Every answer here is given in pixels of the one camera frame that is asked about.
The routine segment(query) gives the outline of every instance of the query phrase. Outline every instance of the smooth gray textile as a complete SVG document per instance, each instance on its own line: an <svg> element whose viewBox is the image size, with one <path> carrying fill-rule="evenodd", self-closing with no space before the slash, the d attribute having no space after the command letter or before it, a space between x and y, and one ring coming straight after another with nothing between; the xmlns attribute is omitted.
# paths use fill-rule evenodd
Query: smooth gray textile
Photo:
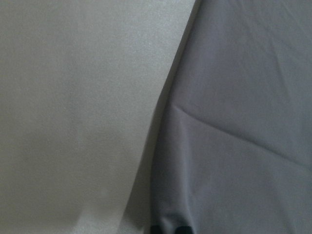
<svg viewBox="0 0 312 234"><path fill-rule="evenodd" d="M312 233L311 12L202 1L153 159L155 234Z"/></svg>

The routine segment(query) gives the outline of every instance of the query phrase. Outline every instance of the gray surface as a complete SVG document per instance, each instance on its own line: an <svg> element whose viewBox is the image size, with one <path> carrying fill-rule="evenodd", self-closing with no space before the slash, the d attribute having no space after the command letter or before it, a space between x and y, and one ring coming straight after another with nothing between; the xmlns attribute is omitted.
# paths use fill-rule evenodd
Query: gray surface
<svg viewBox="0 0 312 234"><path fill-rule="evenodd" d="M193 3L0 2L0 233L117 231Z"/></svg>
<svg viewBox="0 0 312 234"><path fill-rule="evenodd" d="M153 159L163 234L312 233L311 12L202 1Z"/></svg>

